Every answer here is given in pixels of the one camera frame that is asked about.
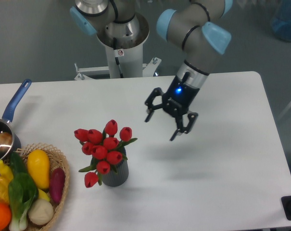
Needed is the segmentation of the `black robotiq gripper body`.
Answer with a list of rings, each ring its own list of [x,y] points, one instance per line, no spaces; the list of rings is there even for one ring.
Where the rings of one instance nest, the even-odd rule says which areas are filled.
[[[188,84],[189,75],[182,79],[175,76],[166,93],[162,96],[163,110],[172,117],[182,116],[189,110],[189,106],[199,92],[199,88]]]

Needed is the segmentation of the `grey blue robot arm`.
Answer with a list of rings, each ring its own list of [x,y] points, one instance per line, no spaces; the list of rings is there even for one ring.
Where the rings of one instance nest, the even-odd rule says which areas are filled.
[[[189,110],[190,104],[231,41],[231,34],[214,23],[231,6],[230,0],[192,0],[186,9],[167,9],[157,20],[159,36],[187,56],[168,90],[155,88],[145,105],[148,117],[163,109],[175,119],[175,136],[191,131],[198,114]],[[142,76],[149,25],[133,0],[77,0],[70,15],[85,34],[96,35],[105,46],[111,78]]]

